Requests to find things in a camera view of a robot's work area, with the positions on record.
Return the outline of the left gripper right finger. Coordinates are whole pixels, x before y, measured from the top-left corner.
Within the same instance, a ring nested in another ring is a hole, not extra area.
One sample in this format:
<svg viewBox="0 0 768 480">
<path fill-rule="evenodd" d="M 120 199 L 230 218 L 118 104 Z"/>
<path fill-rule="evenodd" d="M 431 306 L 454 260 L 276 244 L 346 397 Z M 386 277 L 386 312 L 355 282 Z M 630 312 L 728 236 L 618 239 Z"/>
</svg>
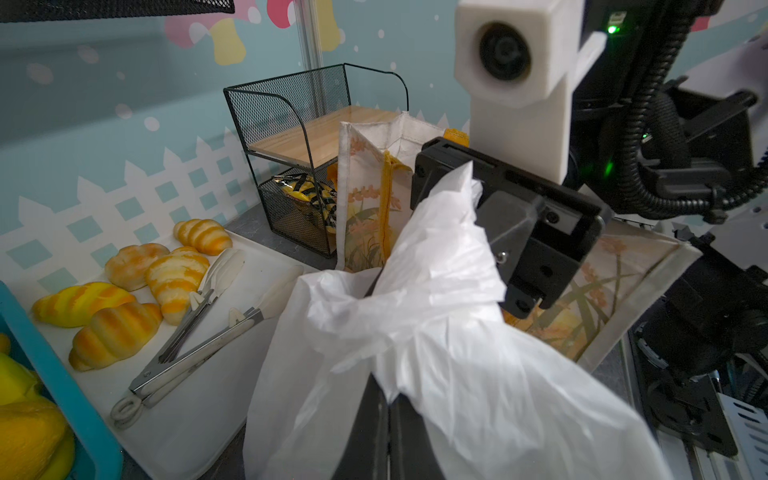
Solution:
<svg viewBox="0 0 768 480">
<path fill-rule="evenodd" d="M 400 394 L 389 407 L 389 475 L 396 480 L 444 480 L 422 416 Z"/>
</svg>

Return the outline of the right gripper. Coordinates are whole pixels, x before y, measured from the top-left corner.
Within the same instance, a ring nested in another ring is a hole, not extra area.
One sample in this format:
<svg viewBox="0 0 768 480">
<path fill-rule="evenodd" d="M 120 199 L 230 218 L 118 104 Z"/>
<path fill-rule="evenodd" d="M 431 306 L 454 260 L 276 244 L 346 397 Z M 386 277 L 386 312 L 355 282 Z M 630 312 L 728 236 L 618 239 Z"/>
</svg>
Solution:
<svg viewBox="0 0 768 480">
<path fill-rule="evenodd" d="M 551 308 L 604 233 L 611 208 L 443 137 L 425 143 L 416 156 L 411 204 L 464 165 L 482 188 L 476 222 L 507 285 L 502 308 L 520 319 L 536 307 Z"/>
</svg>

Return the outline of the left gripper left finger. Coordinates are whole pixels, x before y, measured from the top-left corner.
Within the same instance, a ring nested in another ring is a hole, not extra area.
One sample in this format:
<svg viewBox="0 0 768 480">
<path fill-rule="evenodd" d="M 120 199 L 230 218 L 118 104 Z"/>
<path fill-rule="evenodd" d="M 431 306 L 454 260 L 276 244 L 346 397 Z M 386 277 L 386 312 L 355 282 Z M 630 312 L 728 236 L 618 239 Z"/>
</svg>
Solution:
<svg viewBox="0 0 768 480">
<path fill-rule="evenodd" d="M 333 480 L 389 478 L 389 404 L 373 375 L 360 401 Z"/>
</svg>

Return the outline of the white tote bag yellow handles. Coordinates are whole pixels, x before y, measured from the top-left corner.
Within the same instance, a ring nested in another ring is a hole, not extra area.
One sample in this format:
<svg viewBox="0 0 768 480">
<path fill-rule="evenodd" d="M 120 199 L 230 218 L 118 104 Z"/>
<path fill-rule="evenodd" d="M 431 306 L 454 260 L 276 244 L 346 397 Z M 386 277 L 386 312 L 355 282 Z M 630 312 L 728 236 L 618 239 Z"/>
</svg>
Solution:
<svg viewBox="0 0 768 480">
<path fill-rule="evenodd" d="M 411 273 L 467 274 L 488 279 L 490 234 L 466 197 L 451 192 L 447 205 L 431 202 L 415 214 L 408 201 L 416 155 L 445 130 L 402 113 L 388 121 L 344 121 L 339 128 L 337 267 L 348 272 L 386 264 L 402 233 L 412 253 L 397 260 Z M 695 247 L 618 221 L 608 224 L 555 304 L 529 314 L 505 311 L 506 323 L 592 371 L 664 291 L 702 256 Z"/>
</svg>

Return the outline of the white plastic grocery bag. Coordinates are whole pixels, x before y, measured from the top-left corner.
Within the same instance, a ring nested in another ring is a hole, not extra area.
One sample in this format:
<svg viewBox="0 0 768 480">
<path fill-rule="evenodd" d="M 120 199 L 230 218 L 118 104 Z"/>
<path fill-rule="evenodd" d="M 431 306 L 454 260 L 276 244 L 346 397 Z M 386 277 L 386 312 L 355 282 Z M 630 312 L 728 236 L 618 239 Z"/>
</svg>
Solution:
<svg viewBox="0 0 768 480">
<path fill-rule="evenodd" d="M 480 183 L 464 165 L 442 178 L 475 211 Z M 621 398 L 536 338 L 506 325 L 506 288 L 488 279 L 382 269 L 300 277 L 280 316 L 248 411 L 249 479 L 328 479 L 373 375 L 387 400 L 423 417 L 449 479 L 667 479 L 647 425 Z"/>
</svg>

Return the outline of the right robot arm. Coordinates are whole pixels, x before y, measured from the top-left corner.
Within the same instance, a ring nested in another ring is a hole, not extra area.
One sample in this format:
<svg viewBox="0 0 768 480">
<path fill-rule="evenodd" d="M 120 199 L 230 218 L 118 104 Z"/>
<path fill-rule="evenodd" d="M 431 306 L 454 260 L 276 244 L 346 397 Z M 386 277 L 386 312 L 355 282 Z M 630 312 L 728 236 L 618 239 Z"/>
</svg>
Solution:
<svg viewBox="0 0 768 480">
<path fill-rule="evenodd" d="M 698 215 L 720 225 L 767 187 L 754 161 L 754 93 L 713 98 L 668 74 L 717 1 L 463 1 L 455 76 L 470 94 L 468 145 L 434 139 L 415 161 L 411 204 L 471 165 L 478 221 L 517 318 L 553 312 L 607 240 L 614 214 Z M 648 422 L 733 457 L 710 376 L 767 344 L 767 274 L 693 237 L 700 257 L 641 307 L 632 352 Z"/>
</svg>

